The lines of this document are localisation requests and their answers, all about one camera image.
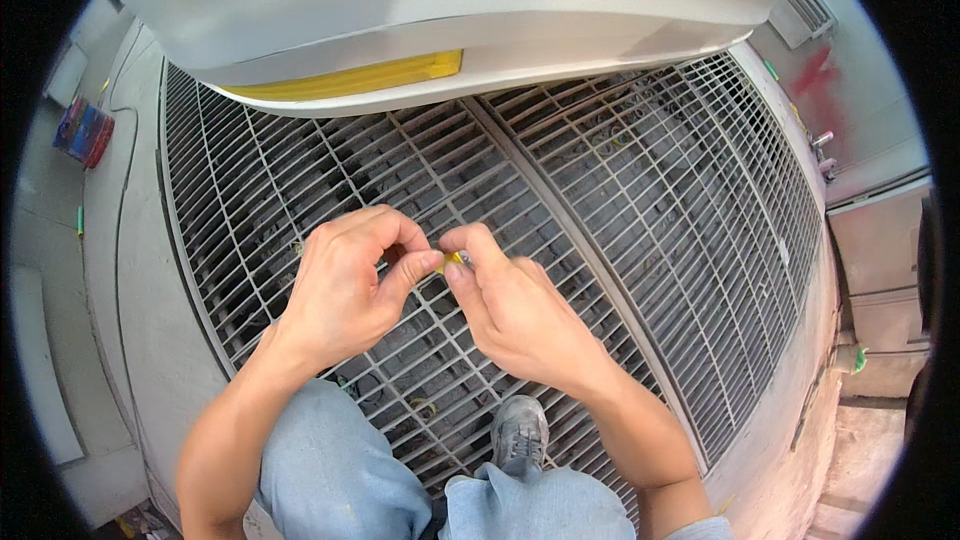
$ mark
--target gray sneaker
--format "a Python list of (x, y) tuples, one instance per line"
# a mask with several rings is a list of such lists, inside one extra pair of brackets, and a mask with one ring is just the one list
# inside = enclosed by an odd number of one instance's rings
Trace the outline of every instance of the gray sneaker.
[(522, 470), (527, 463), (544, 469), (550, 432), (537, 399), (522, 394), (510, 396), (496, 412), (489, 436), (493, 464), (500, 470), (513, 475), (513, 470)]

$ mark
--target metal vent grille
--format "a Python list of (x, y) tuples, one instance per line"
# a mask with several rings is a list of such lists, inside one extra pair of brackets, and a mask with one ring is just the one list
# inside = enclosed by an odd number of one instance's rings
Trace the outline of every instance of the metal vent grille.
[(770, 10), (770, 24), (791, 51), (823, 35), (834, 21), (823, 0), (778, 0)]
[(822, 0), (786, 0), (810, 30), (810, 38), (823, 34), (834, 23), (834, 14)]
[(820, 229), (773, 114), (726, 53), (482, 101), (622, 281), (713, 464), (793, 333)]
[[(378, 203), (431, 242), (485, 222), (508, 254), (541, 263), (618, 363), (692, 424), (706, 467), (743, 427), (803, 310), (820, 217), (729, 54), (331, 119), (248, 109), (172, 65), (164, 85), (174, 244), (230, 374), (283, 312), (307, 234)], [(437, 276), (382, 342), (322, 375), (435, 497), (490, 458), (502, 400), (534, 395), (548, 464), (594, 475), (637, 521), (589, 414), (480, 354)]]
[[(332, 119), (253, 111), (168, 66), (168, 196), (189, 288), (228, 371), (246, 362), (282, 313), (304, 238), (321, 222), (378, 203), (419, 223), (431, 242), (485, 222), (509, 255), (542, 264), (570, 305), (630, 374), (663, 394), (594, 273), (543, 200), (460, 101)], [(492, 455), (490, 423), (514, 393), (546, 408), (548, 464), (636, 496), (614, 470), (587, 411), (552, 388), (500, 371), (476, 350), (446, 283), (422, 281), (399, 324), (366, 354), (323, 377), (337, 382), (438, 497)]]

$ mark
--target cable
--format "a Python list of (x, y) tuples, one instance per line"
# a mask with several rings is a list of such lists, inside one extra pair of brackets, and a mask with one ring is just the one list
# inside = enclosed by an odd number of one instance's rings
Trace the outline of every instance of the cable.
[[(130, 407), (133, 411), (133, 432), (136, 436), (137, 448), (140, 450), (140, 455), (143, 459), (143, 475), (144, 481), (147, 484), (147, 493), (150, 496), (153, 495), (150, 485), (150, 465), (147, 462), (147, 450), (146, 450), (146, 440), (144, 439), (143, 434), (143, 422), (140, 419), (140, 409), (137, 404), (137, 397), (134, 395), (134, 381), (130, 373), (130, 365), (127, 360), (127, 343), (124, 339), (123, 334), (123, 321), (120, 316), (120, 226), (123, 222), (123, 206), (124, 200), (127, 196), (127, 187), (130, 185), (130, 174), (134, 168), (134, 155), (137, 154), (137, 139), (138, 132), (140, 128), (140, 113), (137, 110), (137, 107), (130, 105), (122, 107), (114, 107), (114, 92), (116, 92), (117, 85), (120, 82), (120, 77), (124, 74), (124, 67), (127, 65), (127, 59), (130, 58), (130, 55), (134, 52), (134, 47), (137, 45), (138, 40), (140, 39), (140, 33), (143, 31), (143, 21), (139, 22), (139, 27), (136, 30), (136, 35), (133, 37), (133, 42), (130, 43), (129, 48), (126, 50), (123, 61), (120, 62), (120, 67), (117, 69), (117, 74), (113, 78), (113, 85), (110, 88), (110, 95), (106, 100), (106, 110), (110, 113), (121, 113), (123, 111), (129, 111), (133, 114), (133, 140), (130, 143), (129, 148), (129, 158), (126, 160), (126, 172), (124, 173), (123, 186), (120, 189), (120, 204), (117, 207), (117, 222), (116, 230), (114, 232), (113, 240), (113, 300), (114, 300), (114, 309), (116, 311), (116, 325), (117, 325), (117, 338), (120, 343), (120, 358), (123, 363), (124, 375), (126, 376), (126, 391), (129, 393), (129, 402)], [(137, 63), (138, 59), (146, 53), (147, 49), (150, 48), (150, 44), (153, 41), (147, 44), (143, 50), (133, 59), (130, 66), (132, 67), (134, 63)], [(162, 484), (156, 484), (157, 487), (163, 492), (166, 497), (166, 500), (175, 505), (177, 501), (167, 494), (165, 488)]]

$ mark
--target wrist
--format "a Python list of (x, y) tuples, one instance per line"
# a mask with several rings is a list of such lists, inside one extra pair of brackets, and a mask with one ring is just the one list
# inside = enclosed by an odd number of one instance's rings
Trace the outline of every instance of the wrist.
[(627, 373), (603, 349), (599, 341), (594, 340), (600, 350), (593, 357), (583, 360), (582, 375), (572, 384), (566, 393), (590, 407), (601, 401), (617, 400), (620, 384)]
[(264, 330), (260, 344), (244, 365), (244, 369), (250, 368), (257, 377), (270, 380), (276, 386), (289, 387), (296, 392), (326, 366), (318, 366), (300, 351), (290, 350), (283, 334), (284, 330), (279, 323), (274, 323)]

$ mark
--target jeans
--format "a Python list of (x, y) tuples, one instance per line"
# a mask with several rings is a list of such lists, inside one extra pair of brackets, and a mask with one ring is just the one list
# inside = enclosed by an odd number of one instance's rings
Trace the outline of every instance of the jeans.
[[(530, 464), (511, 473), (484, 463), (475, 477), (451, 477), (438, 537), (635, 538), (620, 498), (593, 477)], [(393, 457), (387, 438), (346, 392), (321, 379), (310, 380), (280, 414), (263, 451), (256, 499), (286, 540), (417, 539), (432, 517), (424, 486)], [(713, 518), (677, 534), (714, 520), (729, 530), (726, 520)], [(677, 536), (693, 537), (727, 536)]]

